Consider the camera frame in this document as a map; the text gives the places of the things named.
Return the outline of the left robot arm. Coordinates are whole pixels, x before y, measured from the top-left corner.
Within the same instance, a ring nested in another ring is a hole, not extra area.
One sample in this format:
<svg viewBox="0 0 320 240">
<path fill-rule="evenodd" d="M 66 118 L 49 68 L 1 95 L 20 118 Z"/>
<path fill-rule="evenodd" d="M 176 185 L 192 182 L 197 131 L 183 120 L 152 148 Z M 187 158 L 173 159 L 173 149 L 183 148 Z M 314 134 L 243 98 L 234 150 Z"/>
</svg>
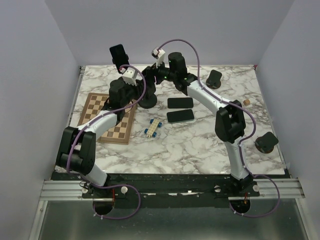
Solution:
<svg viewBox="0 0 320 240">
<path fill-rule="evenodd" d="M 83 125 L 68 126 L 63 130 L 55 164 L 91 182 L 93 191 L 101 198 L 110 194 L 111 185 L 107 182 L 108 174 L 95 164 L 96 141 L 120 123 L 126 109 L 142 101 L 147 86 L 145 77 L 138 80 L 136 85 L 126 83 L 123 77 L 113 80 L 109 98 L 98 115 Z"/>
</svg>

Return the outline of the black phone stand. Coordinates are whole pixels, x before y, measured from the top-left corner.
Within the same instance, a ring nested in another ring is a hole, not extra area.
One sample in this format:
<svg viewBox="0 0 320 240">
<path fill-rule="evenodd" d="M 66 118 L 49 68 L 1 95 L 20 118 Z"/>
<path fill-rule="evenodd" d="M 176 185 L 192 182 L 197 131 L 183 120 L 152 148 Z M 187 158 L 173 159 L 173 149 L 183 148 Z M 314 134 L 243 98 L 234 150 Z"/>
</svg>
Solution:
<svg viewBox="0 0 320 240">
<path fill-rule="evenodd" d="M 154 83 L 148 84 L 143 98 L 138 105 L 144 109 L 153 108 L 157 104 L 157 96 L 155 95 L 156 85 Z"/>
</svg>

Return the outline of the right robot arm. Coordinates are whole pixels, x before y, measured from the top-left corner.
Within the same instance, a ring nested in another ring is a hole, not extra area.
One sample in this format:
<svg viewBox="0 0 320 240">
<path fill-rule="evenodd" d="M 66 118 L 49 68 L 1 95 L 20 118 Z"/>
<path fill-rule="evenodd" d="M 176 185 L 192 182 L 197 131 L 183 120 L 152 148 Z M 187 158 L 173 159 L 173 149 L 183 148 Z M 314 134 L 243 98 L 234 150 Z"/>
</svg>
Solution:
<svg viewBox="0 0 320 240">
<path fill-rule="evenodd" d="M 151 54 L 156 62 L 142 72 L 147 82 L 147 90 L 139 106 L 144 109 L 154 107 L 157 103 L 156 85 L 169 81 L 174 83 L 178 91 L 209 109 L 215 115 L 215 133 L 227 149 L 231 167 L 230 191 L 236 196 L 243 195 L 253 182 L 253 177 L 247 169 L 242 145 L 245 139 L 246 110 L 238 100 L 230 101 L 203 85 L 199 74 L 188 72 L 185 58 L 180 52 L 168 55 L 168 67 L 165 66 L 165 52 L 162 49 L 155 49 Z"/>
</svg>

